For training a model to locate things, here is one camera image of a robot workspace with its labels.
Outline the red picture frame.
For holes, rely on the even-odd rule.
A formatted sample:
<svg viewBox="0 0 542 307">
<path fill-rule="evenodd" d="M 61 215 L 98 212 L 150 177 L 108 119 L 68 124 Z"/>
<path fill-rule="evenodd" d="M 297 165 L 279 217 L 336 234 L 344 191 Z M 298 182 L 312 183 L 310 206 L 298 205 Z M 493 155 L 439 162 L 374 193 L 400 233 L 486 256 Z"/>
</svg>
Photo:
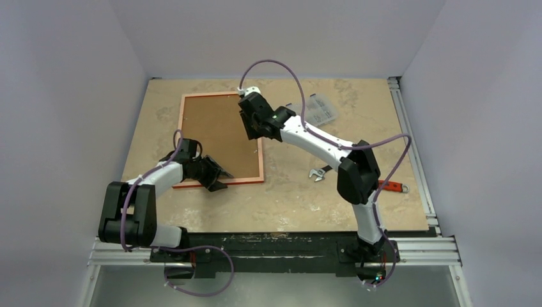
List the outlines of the red picture frame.
<svg viewBox="0 0 542 307">
<path fill-rule="evenodd" d="M 248 139 L 235 91 L 182 95 L 178 128 L 203 145 L 203 154 L 215 159 L 231 178 L 226 185 L 262 184 L 265 181 L 261 139 Z"/>
</svg>

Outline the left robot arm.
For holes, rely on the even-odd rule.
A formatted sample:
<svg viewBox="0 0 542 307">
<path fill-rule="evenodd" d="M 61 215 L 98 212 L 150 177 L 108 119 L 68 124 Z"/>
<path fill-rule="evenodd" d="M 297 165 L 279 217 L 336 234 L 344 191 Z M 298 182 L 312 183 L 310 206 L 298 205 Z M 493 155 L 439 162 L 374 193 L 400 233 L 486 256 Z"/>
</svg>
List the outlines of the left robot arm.
<svg viewBox="0 0 542 307">
<path fill-rule="evenodd" d="M 174 261 L 190 255 L 187 230 L 157 221 L 157 198 L 184 180 L 195 180 L 210 192 L 225 189 L 221 177 L 232 178 L 195 139 L 180 139 L 173 151 L 146 173 L 126 182 L 111 182 L 105 191 L 98 226 L 101 242 L 134 248 L 165 248 Z"/>
</svg>

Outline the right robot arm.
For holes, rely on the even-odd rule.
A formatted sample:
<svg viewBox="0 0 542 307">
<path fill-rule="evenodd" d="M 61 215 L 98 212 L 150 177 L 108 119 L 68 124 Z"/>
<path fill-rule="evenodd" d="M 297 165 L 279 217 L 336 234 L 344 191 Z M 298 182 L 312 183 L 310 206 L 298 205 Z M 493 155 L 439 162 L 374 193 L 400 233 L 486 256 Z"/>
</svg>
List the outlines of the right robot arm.
<svg viewBox="0 0 542 307">
<path fill-rule="evenodd" d="M 352 150 L 353 143 L 306 123 L 291 109 L 273 109 L 257 87 L 239 89 L 238 95 L 240 117 L 249 139 L 268 138 L 296 146 L 336 171 L 337 192 L 353 206 L 360 255 L 366 260 L 380 256 L 384 251 L 376 208 L 380 169 L 368 144 L 360 141 L 363 150 Z"/>
</svg>

